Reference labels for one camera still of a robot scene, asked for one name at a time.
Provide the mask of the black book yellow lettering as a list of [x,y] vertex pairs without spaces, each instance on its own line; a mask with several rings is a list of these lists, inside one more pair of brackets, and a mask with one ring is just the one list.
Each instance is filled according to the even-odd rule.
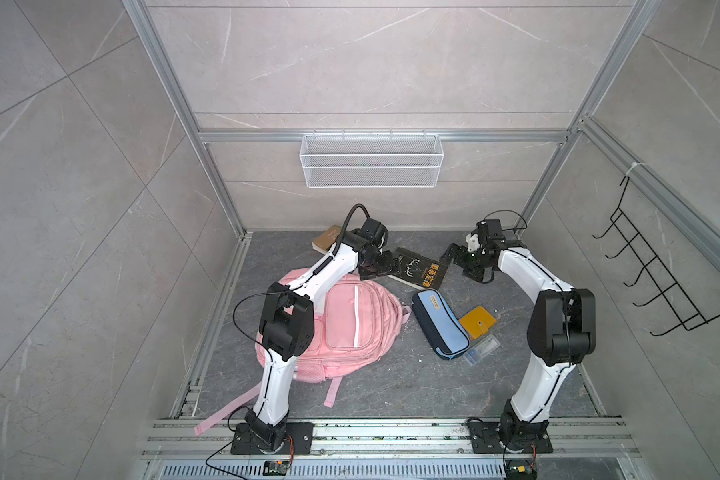
[[440,261],[400,247],[392,252],[392,264],[392,279],[419,290],[438,290],[448,270]]

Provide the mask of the pink school backpack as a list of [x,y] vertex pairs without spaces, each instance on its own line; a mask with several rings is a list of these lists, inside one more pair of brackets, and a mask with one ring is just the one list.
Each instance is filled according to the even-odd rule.
[[410,314],[411,309],[379,283],[345,275],[315,315],[315,334],[298,360],[294,379],[329,380],[324,405],[331,408],[342,379],[386,354]]

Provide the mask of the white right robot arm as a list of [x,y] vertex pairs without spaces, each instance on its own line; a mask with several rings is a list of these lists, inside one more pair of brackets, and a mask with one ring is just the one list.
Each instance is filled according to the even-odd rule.
[[498,427],[501,443],[518,451],[546,434],[550,410],[567,376],[596,347],[594,294],[561,280],[521,241],[468,237],[440,257],[484,283],[486,271],[508,275],[534,302],[527,327],[531,357],[520,387],[507,401]]

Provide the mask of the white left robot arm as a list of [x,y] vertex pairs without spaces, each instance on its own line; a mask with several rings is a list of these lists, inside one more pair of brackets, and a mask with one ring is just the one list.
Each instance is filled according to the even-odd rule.
[[342,380],[392,347],[410,309],[373,279],[391,267],[386,236],[353,231],[310,269],[293,270],[270,285],[255,339],[263,378],[245,416],[267,449],[285,437],[291,383],[331,383],[332,407]]

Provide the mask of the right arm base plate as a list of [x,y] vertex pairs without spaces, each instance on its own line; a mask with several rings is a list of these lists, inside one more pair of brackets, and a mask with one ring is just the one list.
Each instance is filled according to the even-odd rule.
[[472,450],[476,454],[547,454],[553,452],[547,433],[548,424],[548,421],[516,423],[508,419],[483,421],[470,418],[465,426]]

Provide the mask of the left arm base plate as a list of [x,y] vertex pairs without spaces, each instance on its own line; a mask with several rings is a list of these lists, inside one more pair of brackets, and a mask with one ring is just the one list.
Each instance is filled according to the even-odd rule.
[[315,425],[310,422],[287,422],[276,427],[236,426],[230,453],[232,455],[290,454],[311,452]]

